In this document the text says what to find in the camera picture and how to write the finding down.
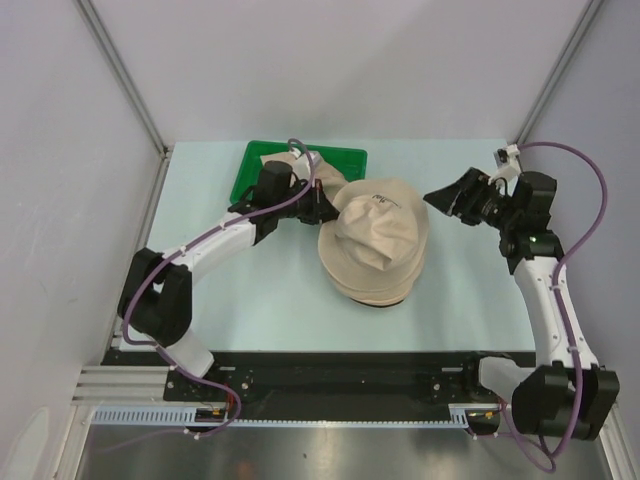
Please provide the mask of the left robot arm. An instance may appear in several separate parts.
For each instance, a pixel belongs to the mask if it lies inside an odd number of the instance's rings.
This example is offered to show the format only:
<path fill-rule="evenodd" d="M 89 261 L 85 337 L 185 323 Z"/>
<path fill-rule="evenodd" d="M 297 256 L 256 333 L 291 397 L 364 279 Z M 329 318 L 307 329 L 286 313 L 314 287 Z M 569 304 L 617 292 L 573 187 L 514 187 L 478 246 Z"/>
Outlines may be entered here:
<path fill-rule="evenodd" d="M 267 162 L 215 227 L 173 250 L 136 252 L 117 307 L 124 338 L 130 339 L 130 329 L 145 335 L 149 345 L 188 373 L 185 385 L 191 393 L 202 400 L 214 397 L 221 376 L 211 369 L 213 354 L 191 329 L 194 285 L 264 240 L 282 219 L 318 225 L 338 216 L 321 179 L 301 178 L 282 161 Z"/>

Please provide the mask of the black bucket hat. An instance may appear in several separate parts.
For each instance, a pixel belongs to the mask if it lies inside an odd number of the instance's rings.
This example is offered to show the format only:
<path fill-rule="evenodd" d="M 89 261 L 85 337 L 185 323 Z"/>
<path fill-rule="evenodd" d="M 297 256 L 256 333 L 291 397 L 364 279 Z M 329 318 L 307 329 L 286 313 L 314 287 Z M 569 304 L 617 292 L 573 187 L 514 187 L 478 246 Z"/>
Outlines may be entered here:
<path fill-rule="evenodd" d="M 369 308 L 374 308 L 374 309 L 387 309 L 387 308 L 392 308 L 398 305 L 401 305 L 404 300 L 399 300 L 399 301 L 395 301 L 395 302 L 391 302 L 391 303 L 367 303 L 364 301 L 359 301 L 359 300 L 355 300 L 352 299 L 353 302 L 355 302 L 358 305 L 362 305 L 365 307 L 369 307 Z"/>

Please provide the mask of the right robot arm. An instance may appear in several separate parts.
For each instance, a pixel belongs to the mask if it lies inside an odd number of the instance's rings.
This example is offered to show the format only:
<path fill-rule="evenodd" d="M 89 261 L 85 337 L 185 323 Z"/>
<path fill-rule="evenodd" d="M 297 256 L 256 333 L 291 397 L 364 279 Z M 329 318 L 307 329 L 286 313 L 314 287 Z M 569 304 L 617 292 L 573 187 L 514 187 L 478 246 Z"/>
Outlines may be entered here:
<path fill-rule="evenodd" d="M 594 440 L 620 383 L 615 372 L 599 365 L 571 303 L 564 251 L 548 227 L 557 182 L 534 171 L 519 174 L 512 193 L 501 192 L 498 182 L 471 168 L 424 196 L 427 204 L 466 225 L 485 223 L 499 231 L 499 250 L 522 294 L 534 336 L 534 368 L 488 354 L 463 373 L 462 391 L 473 401 L 493 393 L 507 401 L 521 434 Z"/>

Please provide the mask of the beige logo bucket hat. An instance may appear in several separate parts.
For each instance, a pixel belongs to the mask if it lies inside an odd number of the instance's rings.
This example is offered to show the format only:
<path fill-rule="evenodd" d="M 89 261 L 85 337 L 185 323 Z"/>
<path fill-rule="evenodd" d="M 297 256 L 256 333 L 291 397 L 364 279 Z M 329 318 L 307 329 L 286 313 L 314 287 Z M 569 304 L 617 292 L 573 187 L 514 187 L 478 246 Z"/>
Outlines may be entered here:
<path fill-rule="evenodd" d="M 364 270 L 400 278 L 424 268 L 429 235 L 426 204 L 398 178 L 346 184 L 334 197 L 337 220 L 322 225 L 318 254 L 326 273 Z"/>

